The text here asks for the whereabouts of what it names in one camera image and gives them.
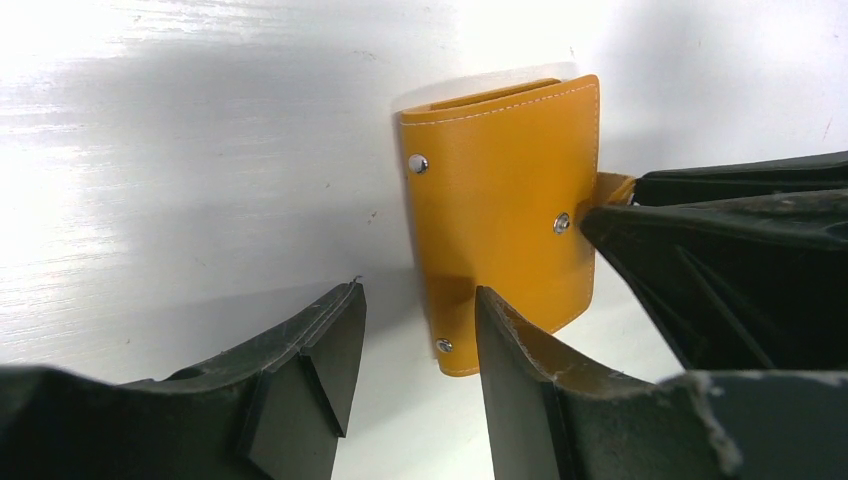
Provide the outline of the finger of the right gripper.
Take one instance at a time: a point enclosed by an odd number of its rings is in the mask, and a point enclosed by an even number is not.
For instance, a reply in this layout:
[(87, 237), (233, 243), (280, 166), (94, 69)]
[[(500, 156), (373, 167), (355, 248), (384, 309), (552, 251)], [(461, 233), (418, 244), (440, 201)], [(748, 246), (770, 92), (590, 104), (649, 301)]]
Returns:
[(633, 201), (666, 206), (847, 187), (847, 153), (649, 172), (638, 178)]
[(580, 228), (685, 368), (846, 368), (845, 191), (604, 206)]

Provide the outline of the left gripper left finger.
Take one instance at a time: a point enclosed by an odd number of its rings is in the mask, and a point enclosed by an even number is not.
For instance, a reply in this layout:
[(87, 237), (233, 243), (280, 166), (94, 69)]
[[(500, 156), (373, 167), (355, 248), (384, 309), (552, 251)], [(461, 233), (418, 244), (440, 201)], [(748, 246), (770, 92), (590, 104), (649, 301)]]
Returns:
[(1, 370), (5, 479), (328, 479), (357, 385), (363, 286), (168, 378)]

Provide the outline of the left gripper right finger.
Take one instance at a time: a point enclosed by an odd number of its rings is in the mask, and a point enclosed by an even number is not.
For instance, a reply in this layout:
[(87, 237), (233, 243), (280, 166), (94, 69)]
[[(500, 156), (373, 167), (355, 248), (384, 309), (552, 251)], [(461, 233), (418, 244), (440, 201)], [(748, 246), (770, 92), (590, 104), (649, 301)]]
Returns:
[(689, 370), (657, 384), (611, 369), (475, 295), (499, 479), (843, 479), (843, 371)]

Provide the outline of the yellow leather card holder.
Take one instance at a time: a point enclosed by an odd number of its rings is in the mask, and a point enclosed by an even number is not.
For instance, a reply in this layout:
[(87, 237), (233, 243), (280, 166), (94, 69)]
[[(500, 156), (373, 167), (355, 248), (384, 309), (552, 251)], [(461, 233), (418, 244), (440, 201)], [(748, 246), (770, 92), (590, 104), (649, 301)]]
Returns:
[(635, 180), (599, 169), (599, 79), (532, 82), (399, 115), (426, 315), (442, 373), (479, 370), (475, 292), (487, 286), (553, 333), (594, 289), (579, 230), (595, 207), (626, 205)]

